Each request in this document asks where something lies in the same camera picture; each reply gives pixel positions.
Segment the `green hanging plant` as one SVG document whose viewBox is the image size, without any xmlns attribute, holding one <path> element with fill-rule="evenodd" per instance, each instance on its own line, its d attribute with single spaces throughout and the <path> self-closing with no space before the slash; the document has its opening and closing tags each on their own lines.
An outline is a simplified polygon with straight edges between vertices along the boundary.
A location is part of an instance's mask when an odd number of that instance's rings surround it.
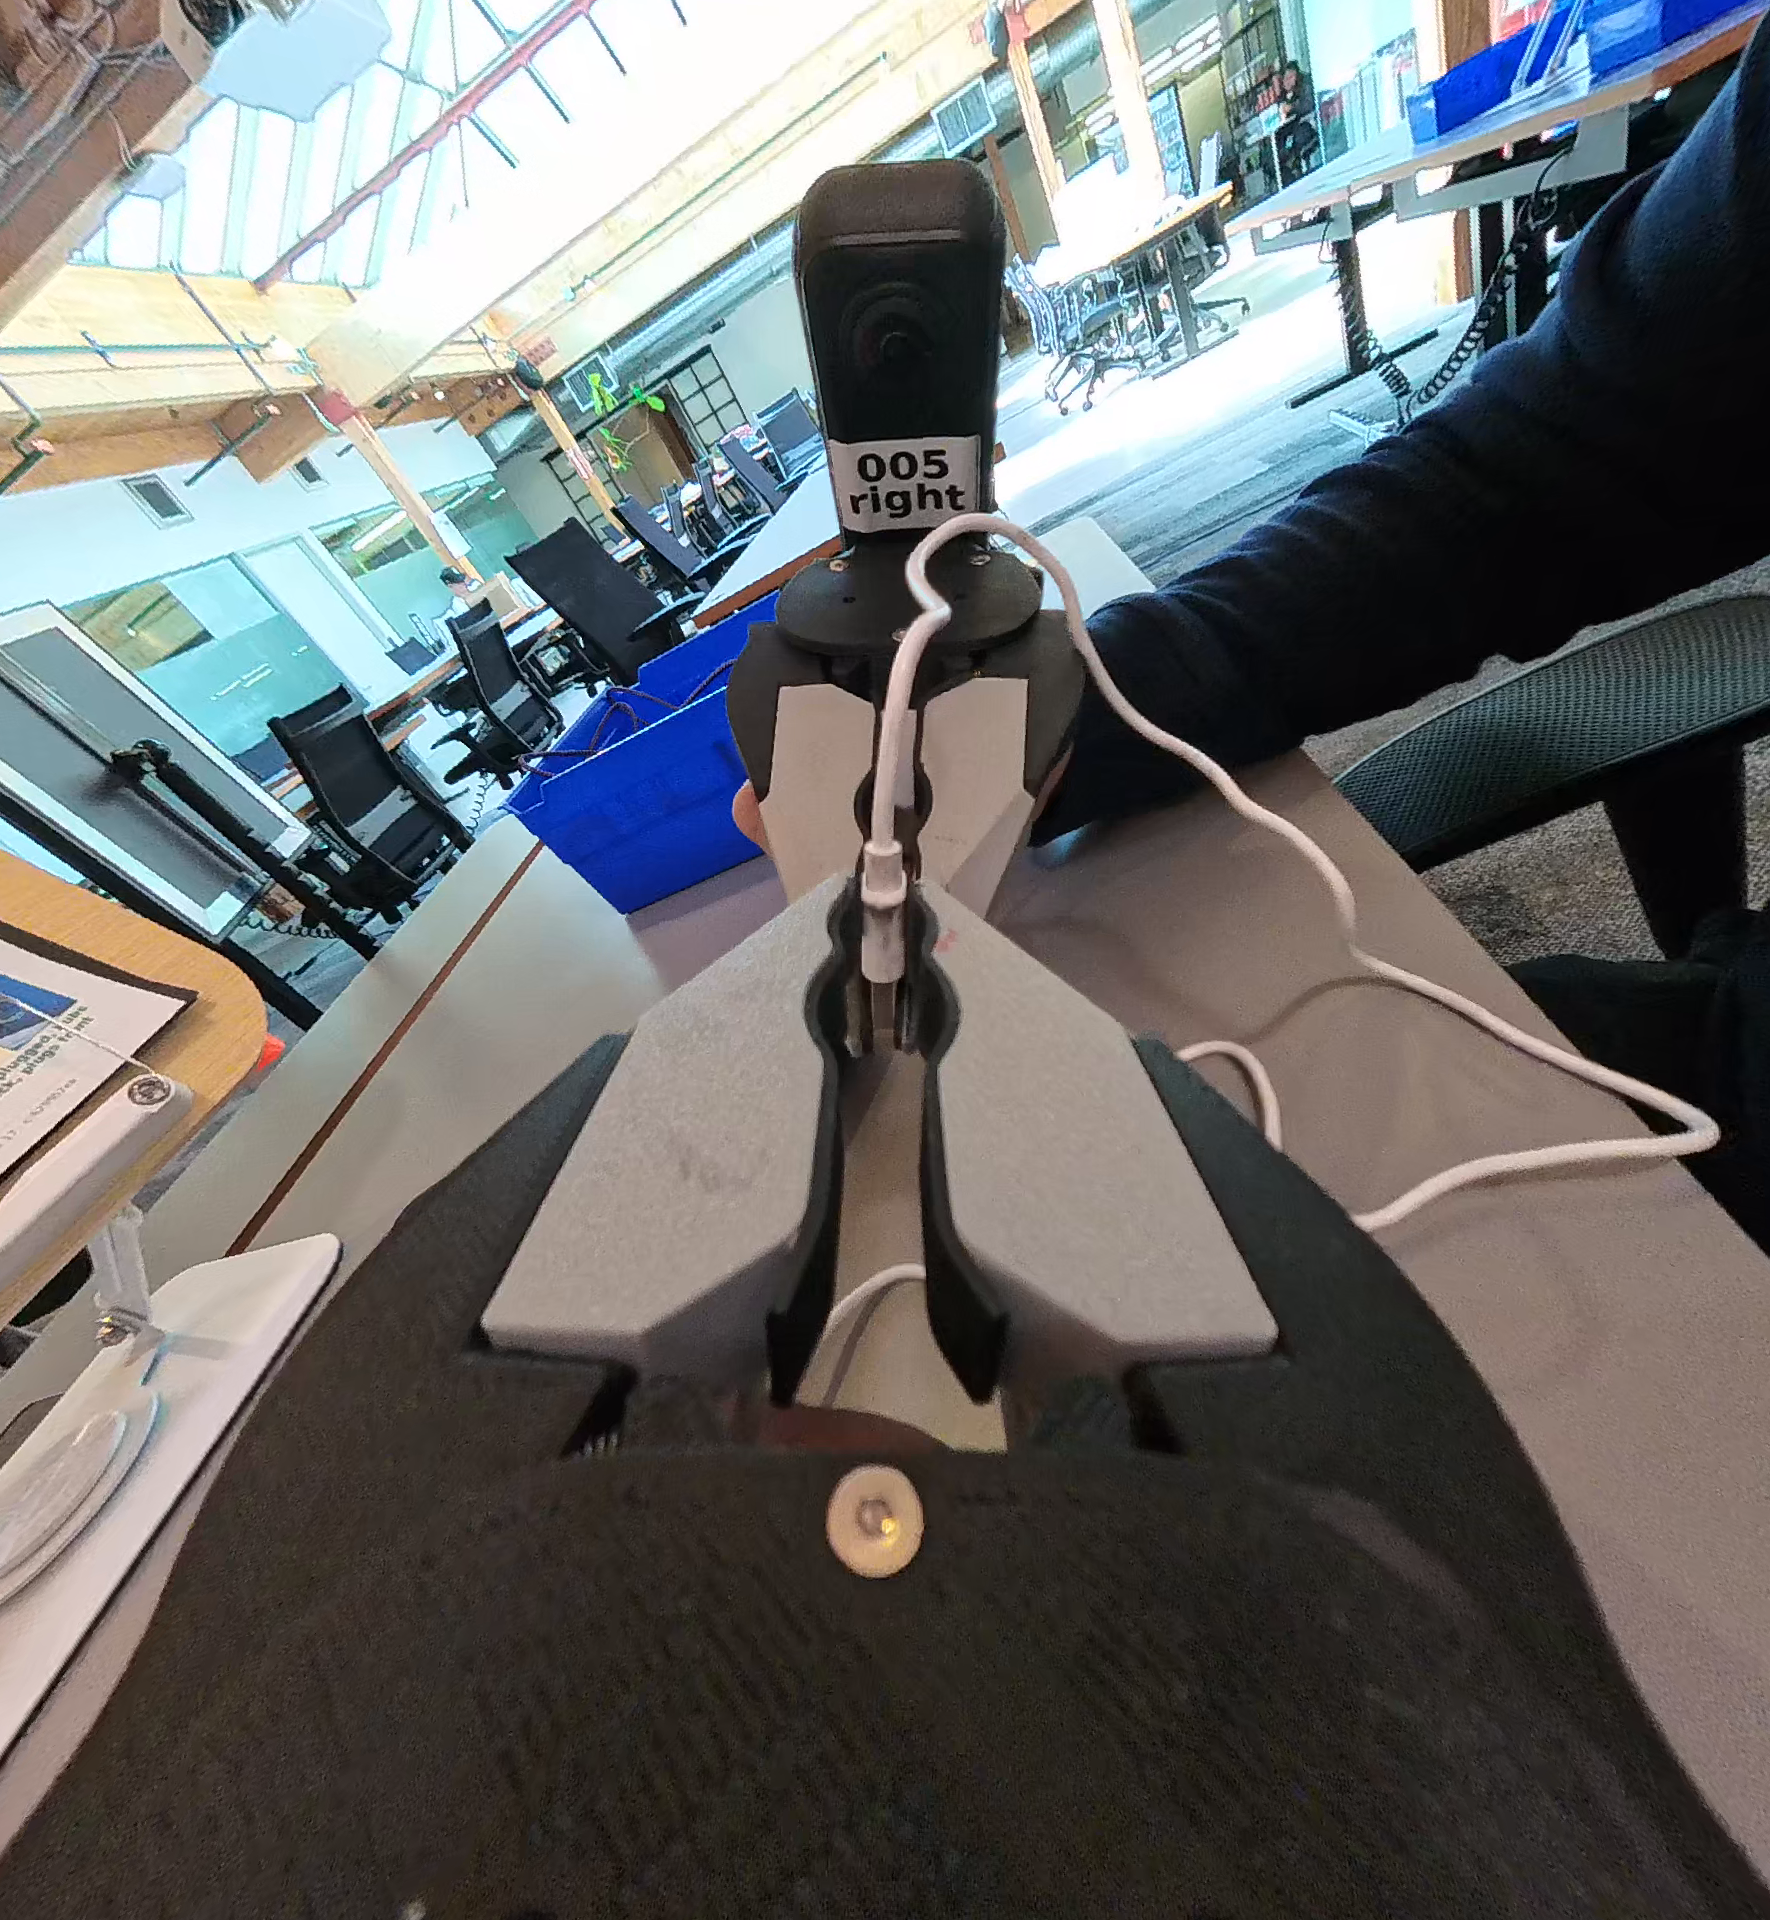
<svg viewBox="0 0 1770 1920">
<path fill-rule="evenodd" d="M 638 383 L 624 388 L 597 368 L 587 371 L 587 390 L 592 398 L 593 438 L 601 460 L 611 474 L 627 474 L 632 467 L 632 448 L 653 434 L 653 421 L 667 412 L 662 398 L 645 392 Z M 632 438 L 624 421 L 642 414 L 645 427 Z"/>
</svg>

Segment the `white ceiling projector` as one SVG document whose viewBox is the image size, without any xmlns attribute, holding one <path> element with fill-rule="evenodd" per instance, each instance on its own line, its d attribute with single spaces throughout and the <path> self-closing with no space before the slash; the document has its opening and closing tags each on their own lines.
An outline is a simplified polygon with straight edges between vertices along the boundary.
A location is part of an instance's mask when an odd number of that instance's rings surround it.
<svg viewBox="0 0 1770 1920">
<path fill-rule="evenodd" d="M 379 3 L 159 3 L 159 38 L 218 103 L 311 123 L 388 51 Z"/>
</svg>

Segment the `black office chair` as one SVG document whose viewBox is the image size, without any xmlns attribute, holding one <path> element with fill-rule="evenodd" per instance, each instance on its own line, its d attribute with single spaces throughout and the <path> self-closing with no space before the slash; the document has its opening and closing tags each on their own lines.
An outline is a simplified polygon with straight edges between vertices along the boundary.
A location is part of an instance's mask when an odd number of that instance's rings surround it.
<svg viewBox="0 0 1770 1920">
<path fill-rule="evenodd" d="M 398 926 L 474 834 L 384 745 L 346 688 L 272 715 L 267 729 L 312 797 L 316 831 L 338 866 L 327 886 L 350 910 Z"/>
<path fill-rule="evenodd" d="M 508 564 L 557 611 L 609 686 L 637 686 L 641 669 L 679 647 L 686 616 L 704 599 L 678 592 L 665 601 L 623 568 L 580 523 L 515 548 Z"/>
<path fill-rule="evenodd" d="M 520 669 L 495 611 L 454 614 L 447 629 L 470 681 L 474 714 L 468 726 L 443 740 L 459 742 L 468 752 L 440 781 L 489 780 L 513 789 L 531 770 L 528 763 L 561 739 L 561 712 Z"/>
</svg>

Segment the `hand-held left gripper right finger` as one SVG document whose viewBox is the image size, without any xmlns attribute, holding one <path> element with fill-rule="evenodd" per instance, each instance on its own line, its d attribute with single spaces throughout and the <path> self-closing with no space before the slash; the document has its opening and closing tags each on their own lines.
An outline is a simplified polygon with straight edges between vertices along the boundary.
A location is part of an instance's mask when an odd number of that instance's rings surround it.
<svg viewBox="0 0 1770 1920">
<path fill-rule="evenodd" d="M 1256 1359 L 1279 1323 L 1133 1036 L 942 890 L 914 890 L 925 1314 L 971 1402 Z"/>
</svg>

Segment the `grey upholstered chair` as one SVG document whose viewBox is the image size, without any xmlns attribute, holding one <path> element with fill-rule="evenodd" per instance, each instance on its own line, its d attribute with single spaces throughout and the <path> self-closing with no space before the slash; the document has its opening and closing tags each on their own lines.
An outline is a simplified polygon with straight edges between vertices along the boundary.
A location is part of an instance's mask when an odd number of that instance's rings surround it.
<svg viewBox="0 0 1770 1920">
<path fill-rule="evenodd" d="M 1770 734 L 1770 595 L 1646 618 L 1404 731 L 1334 780 L 1418 869 Z"/>
</svg>

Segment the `black framed whiteboard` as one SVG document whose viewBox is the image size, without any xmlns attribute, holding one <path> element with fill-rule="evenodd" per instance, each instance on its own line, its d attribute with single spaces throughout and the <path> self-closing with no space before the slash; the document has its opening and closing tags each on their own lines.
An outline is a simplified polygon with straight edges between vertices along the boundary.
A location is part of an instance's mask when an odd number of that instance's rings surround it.
<svg viewBox="0 0 1770 1920">
<path fill-rule="evenodd" d="M 0 614 L 0 803 L 110 894 L 223 938 L 312 832 L 57 605 Z"/>
</svg>

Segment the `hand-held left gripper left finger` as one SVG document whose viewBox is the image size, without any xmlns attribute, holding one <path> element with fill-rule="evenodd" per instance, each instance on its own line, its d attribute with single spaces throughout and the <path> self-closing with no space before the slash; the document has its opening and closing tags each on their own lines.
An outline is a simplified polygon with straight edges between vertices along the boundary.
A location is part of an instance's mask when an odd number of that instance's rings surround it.
<svg viewBox="0 0 1770 1920">
<path fill-rule="evenodd" d="M 856 886 L 827 881 L 600 1046 L 491 1349 L 793 1402 L 833 1311 L 856 929 Z"/>
</svg>

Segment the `blue plastic bin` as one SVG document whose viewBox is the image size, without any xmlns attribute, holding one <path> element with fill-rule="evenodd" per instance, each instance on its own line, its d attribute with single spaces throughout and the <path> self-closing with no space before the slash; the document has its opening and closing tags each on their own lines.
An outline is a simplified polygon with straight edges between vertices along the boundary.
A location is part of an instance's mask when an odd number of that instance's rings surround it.
<svg viewBox="0 0 1770 1920">
<path fill-rule="evenodd" d="M 760 854 L 731 812 L 747 770 L 729 675 L 747 638 L 745 623 L 725 623 L 683 641 L 527 758 L 509 815 L 621 913 Z"/>
</svg>

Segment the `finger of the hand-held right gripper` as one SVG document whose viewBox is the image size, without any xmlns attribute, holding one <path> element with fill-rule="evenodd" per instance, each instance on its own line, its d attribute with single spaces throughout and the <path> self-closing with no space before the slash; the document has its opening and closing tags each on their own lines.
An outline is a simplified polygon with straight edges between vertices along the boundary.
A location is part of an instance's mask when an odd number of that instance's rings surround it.
<svg viewBox="0 0 1770 1920">
<path fill-rule="evenodd" d="M 1037 809 L 1026 784 L 1028 710 L 1028 686 L 955 686 L 921 710 L 930 806 L 920 876 L 979 917 L 989 915 Z"/>
<path fill-rule="evenodd" d="M 789 906 L 861 865 L 871 791 L 874 708 L 836 686 L 778 696 L 770 785 L 759 814 Z"/>
</svg>

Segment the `printed instruction sheet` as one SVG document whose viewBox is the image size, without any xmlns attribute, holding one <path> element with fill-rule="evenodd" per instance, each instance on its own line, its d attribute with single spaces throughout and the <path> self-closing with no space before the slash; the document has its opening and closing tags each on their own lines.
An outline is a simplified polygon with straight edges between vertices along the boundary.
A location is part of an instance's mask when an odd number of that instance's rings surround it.
<svg viewBox="0 0 1770 1920">
<path fill-rule="evenodd" d="M 0 1185 L 194 1001 L 0 919 Z"/>
</svg>

